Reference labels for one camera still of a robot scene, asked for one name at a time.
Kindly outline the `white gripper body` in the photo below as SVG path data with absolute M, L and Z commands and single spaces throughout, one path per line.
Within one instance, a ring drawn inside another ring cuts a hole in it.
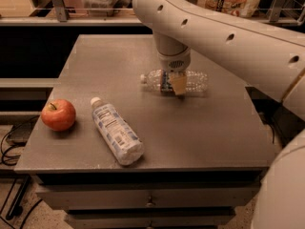
M 158 58 L 164 71 L 168 73 L 184 72 L 191 63 L 191 50 L 186 48 L 184 51 L 174 55 L 165 55 L 160 52 Z

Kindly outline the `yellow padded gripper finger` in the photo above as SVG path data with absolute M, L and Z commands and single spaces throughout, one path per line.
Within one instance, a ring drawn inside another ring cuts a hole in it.
M 186 93 L 187 75 L 185 72 L 169 73 L 169 82 L 176 95 L 183 95 Z

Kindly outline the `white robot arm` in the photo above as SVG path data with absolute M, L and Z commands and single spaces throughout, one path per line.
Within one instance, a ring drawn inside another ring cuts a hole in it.
M 305 120 L 305 43 L 300 32 L 198 7 L 193 0 L 132 0 L 152 29 L 167 72 L 182 72 L 196 51 Z M 305 229 L 305 130 L 261 181 L 251 229 Z

